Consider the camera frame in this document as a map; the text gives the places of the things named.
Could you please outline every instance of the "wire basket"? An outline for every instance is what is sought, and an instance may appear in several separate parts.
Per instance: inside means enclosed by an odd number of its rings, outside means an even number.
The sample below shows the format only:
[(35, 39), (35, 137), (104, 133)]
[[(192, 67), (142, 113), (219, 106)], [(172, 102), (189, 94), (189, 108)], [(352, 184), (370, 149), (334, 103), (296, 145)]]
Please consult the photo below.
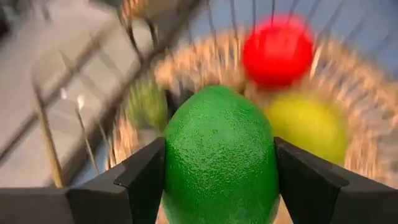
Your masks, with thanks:
[[(202, 1), (202, 14), (207, 18), (210, 33), (208, 36), (195, 39), (192, 34), (192, 23), (185, 24), (185, 43), (169, 51), (149, 72), (156, 84), (175, 94), (180, 91), (179, 83), (184, 88), (199, 91), (209, 85), (226, 85), (242, 93), (261, 108), (266, 107), (275, 97), (258, 88), (247, 80), (241, 66), (241, 49), (249, 32), (256, 27), (259, 10), (258, 1), (251, 1), (252, 24), (240, 25), (235, 4), (238, 0)], [(212, 4), (228, 5), (230, 10), (230, 26), (216, 28), (217, 23)], [(280, 2), (287, 3), (285, 9), (290, 15), (301, 14), (297, 8), (303, 1), (269, 1), (269, 16), (278, 13), (276, 8)], [(303, 13), (306, 23), (311, 24), (314, 15), (321, 10), (322, 0), (307, 4), (308, 12)], [(306, 78), (296, 83), (292, 89), (310, 91), (332, 101), (344, 111), (349, 123), (351, 141), (346, 153), (344, 167), (370, 179), (382, 182), (391, 187), (398, 187), (396, 169), (396, 124), (398, 107), (396, 100), (396, 84), (388, 78), (386, 70), (376, 62), (377, 56), (393, 39), (394, 31), (380, 38), (368, 53), (362, 53), (359, 47), (352, 44), (353, 40), (364, 29), (369, 15), (364, 13), (362, 19), (344, 35), (333, 34), (333, 26), (341, 19), (342, 11), (348, 1), (336, 1), (336, 7), (329, 13), (325, 25), (317, 33), (315, 58)], [(125, 108), (116, 118), (117, 125), (113, 142), (112, 159), (106, 163), (107, 169), (118, 164), (141, 146), (137, 133), (141, 127), (129, 122)], [(160, 207), (157, 223), (167, 223)], [(279, 208), (275, 223), (291, 223), (284, 204)]]

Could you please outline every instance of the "floor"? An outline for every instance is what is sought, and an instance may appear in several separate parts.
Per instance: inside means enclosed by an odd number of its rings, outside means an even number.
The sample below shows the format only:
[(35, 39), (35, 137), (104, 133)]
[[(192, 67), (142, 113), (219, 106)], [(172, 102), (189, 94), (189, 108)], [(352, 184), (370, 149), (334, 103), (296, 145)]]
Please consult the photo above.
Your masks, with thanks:
[[(81, 136), (74, 110), (77, 99), (84, 99), (80, 113), (85, 126), (95, 122), (93, 118), (103, 110), (110, 94), (131, 74), (128, 71), (137, 67), (137, 55), (114, 11), (76, 0), (53, 0), (49, 9), (50, 22), (37, 11), (1, 46), (0, 91), (6, 97), (0, 99), (3, 108), (0, 144), (34, 109), (31, 78), (38, 80), (44, 94), (48, 93), (67, 71), (61, 53), (73, 65), (91, 38), (104, 27), (111, 27), (100, 53), (65, 88), (67, 99), (58, 100), (47, 110), (58, 158), (64, 166), (74, 155), (73, 149)], [(140, 49), (147, 52), (152, 44), (146, 26), (137, 22), (134, 32)], [(104, 57), (111, 58), (113, 68), (106, 66)], [(0, 166), (0, 177), (0, 187), (42, 187), (51, 182), (52, 173), (38, 125), (6, 157)]]

